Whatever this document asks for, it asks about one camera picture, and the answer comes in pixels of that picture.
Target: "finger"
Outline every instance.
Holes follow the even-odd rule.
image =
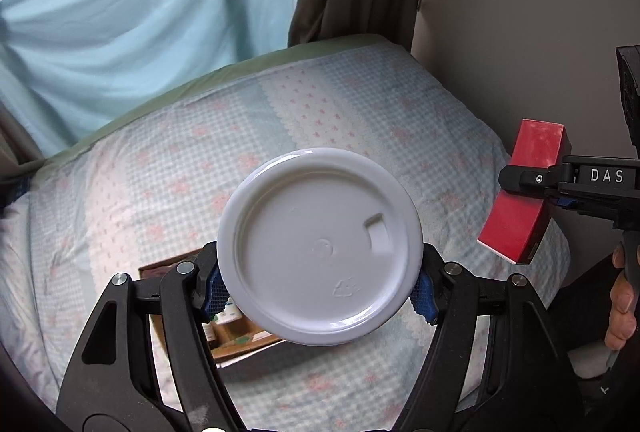
[[[621,340],[610,331],[607,331],[607,335],[604,337],[604,344],[612,351],[619,351],[625,346],[626,340]]]
[[[625,273],[622,271],[611,288],[610,298],[620,313],[626,313],[634,301],[634,289],[626,281]]]
[[[612,255],[613,267],[622,269],[625,267],[625,249],[622,247],[622,243],[619,242],[613,251]]]
[[[609,314],[609,331],[621,340],[628,340],[636,331],[636,318],[631,313],[612,309]]]

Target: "checkered bedding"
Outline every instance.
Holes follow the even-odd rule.
[[[504,279],[521,271],[545,304],[569,261],[552,223],[538,257],[516,267],[476,244],[507,162],[497,136],[410,55],[389,43],[278,66],[185,98],[104,137],[20,198],[2,221],[0,338],[55,406],[95,301],[118,271],[215,240],[235,187],[294,149],[340,147],[391,172],[445,260]],[[479,385],[488,320],[478,319],[463,395]],[[247,428],[390,428],[434,329],[406,303],[350,344],[282,344],[222,376]],[[165,403],[179,407],[155,339]]]

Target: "bolt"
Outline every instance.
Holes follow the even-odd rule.
[[[178,273],[180,273],[181,275],[187,275],[188,273],[191,273],[193,271],[193,268],[195,268],[195,266],[193,265],[193,262],[189,262],[187,260],[185,262],[180,262],[180,264],[178,264],[178,267],[176,269]]]
[[[525,287],[527,285],[527,278],[524,275],[516,273],[511,277],[511,282],[518,287]]]
[[[444,265],[444,272],[447,275],[459,275],[460,273],[462,273],[462,266],[460,266],[460,264],[458,264],[457,262],[447,262]]]
[[[126,273],[116,273],[114,276],[111,277],[111,283],[114,286],[121,286],[126,281],[127,281],[127,274]]]

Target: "cardboard box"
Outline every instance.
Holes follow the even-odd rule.
[[[140,274],[140,278],[163,276],[176,262],[194,260],[199,252],[200,250],[196,249],[183,255],[143,266],[138,269],[138,273]],[[151,322],[158,334],[162,349],[166,353],[162,317],[160,315],[151,315]],[[211,325],[216,337],[216,343],[211,349],[211,354],[218,367],[231,365],[283,341],[281,338],[271,335],[271,333],[268,333],[256,323],[253,323],[244,315],[241,319],[224,325],[217,323],[210,323],[209,325]]]

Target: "gray wall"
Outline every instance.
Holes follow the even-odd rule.
[[[424,0],[414,56],[510,151],[524,117],[562,123],[576,155],[635,157],[614,49],[640,44],[640,0]],[[575,277],[620,235],[556,214]]]

